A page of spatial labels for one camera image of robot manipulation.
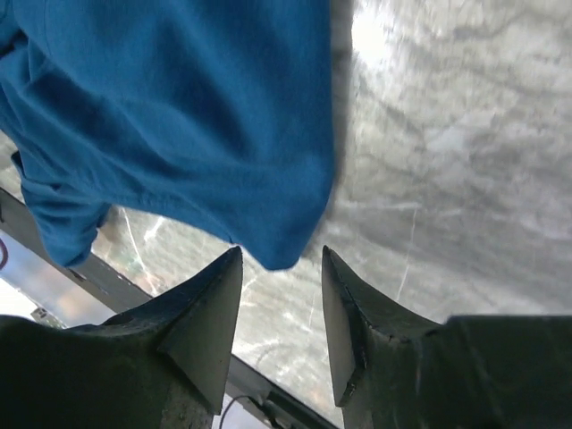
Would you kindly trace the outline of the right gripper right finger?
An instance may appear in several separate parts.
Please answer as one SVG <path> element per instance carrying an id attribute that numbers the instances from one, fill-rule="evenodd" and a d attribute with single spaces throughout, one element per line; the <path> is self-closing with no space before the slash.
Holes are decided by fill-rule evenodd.
<path id="1" fill-rule="evenodd" d="M 437 324 L 322 256 L 335 405 L 348 428 L 568 428 L 571 319 L 456 315 Z"/>

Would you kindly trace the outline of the blue polo t shirt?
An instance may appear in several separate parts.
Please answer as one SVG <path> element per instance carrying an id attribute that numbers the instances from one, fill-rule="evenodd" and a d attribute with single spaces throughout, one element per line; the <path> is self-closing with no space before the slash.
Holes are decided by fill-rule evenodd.
<path id="1" fill-rule="evenodd" d="M 112 206 L 301 257 L 334 177 L 326 1 L 4 1 L 1 129 L 48 255 Z"/>

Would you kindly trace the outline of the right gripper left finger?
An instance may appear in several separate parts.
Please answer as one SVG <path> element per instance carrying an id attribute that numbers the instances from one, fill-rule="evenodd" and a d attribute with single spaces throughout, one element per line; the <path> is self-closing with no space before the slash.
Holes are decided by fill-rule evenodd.
<path id="1" fill-rule="evenodd" d="M 1 319 L 4 428 L 208 428 L 223 406 L 243 279 L 231 248 L 106 320 Z"/>

